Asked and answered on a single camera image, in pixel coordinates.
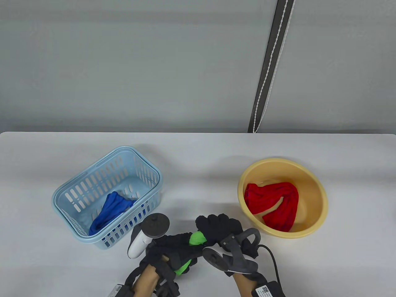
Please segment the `person's left hand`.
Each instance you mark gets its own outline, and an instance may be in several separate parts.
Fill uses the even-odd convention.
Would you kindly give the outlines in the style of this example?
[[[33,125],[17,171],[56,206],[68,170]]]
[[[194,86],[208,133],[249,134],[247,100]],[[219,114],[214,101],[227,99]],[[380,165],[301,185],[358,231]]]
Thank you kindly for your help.
[[[153,239],[147,246],[144,260],[153,264],[164,259],[176,275],[188,273],[191,266],[202,256],[206,238],[202,232],[186,232],[173,236],[164,235]]]

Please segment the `person's right hand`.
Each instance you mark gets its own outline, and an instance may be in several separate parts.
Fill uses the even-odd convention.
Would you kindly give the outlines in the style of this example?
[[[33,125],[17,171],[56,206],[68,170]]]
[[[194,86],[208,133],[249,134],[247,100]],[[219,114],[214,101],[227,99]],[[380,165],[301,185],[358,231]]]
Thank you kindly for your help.
[[[229,235],[239,235],[243,232],[242,225],[239,220],[229,218],[226,214],[208,215],[207,217],[199,216],[195,220],[198,231],[202,232],[206,238],[205,247],[211,247],[215,244],[221,246],[223,239]],[[241,244],[241,251],[244,255],[250,256],[253,259],[258,257],[257,247],[245,239]]]

